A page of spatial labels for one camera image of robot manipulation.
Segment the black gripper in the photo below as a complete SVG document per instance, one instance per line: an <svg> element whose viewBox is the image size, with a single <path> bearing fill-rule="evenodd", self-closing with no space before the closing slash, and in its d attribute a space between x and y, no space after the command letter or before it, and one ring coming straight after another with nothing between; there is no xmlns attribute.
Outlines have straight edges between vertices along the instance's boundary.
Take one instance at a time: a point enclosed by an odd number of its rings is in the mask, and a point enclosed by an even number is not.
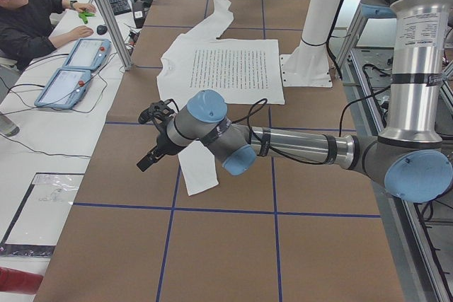
<svg viewBox="0 0 453 302"><path fill-rule="evenodd" d="M159 131L159 135L156 138L156 146L137 163L137 167L141 171L146 171L164 156L177 154L177 145L170 140L166 130L175 115L175 111L169 107L170 103L175 104L176 102L174 100L160 100L152 103L149 108L143 110L139 115L138 123L152 122Z"/></svg>

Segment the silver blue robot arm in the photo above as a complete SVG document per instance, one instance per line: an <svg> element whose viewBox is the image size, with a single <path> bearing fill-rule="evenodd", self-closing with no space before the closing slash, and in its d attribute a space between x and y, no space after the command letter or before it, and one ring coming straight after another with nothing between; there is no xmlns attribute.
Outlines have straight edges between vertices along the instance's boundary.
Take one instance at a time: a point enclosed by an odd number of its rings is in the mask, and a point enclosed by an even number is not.
<svg viewBox="0 0 453 302"><path fill-rule="evenodd" d="M138 168L176 155L187 189L198 193L217 184L217 166L240 175L257 157L277 156L336 164L408 202L446 192L452 164L440 150L435 118L452 0L361 0L366 18L396 19L389 113L375 137L321 133L322 123L334 126L344 99L328 72L325 49L341 1L310 1L299 46L273 69L277 83L261 94L220 86L230 63L216 51L225 29L216 19L228 13L229 2L214 0L212 15L164 53L156 78L160 100L139 116L159 133Z"/></svg>

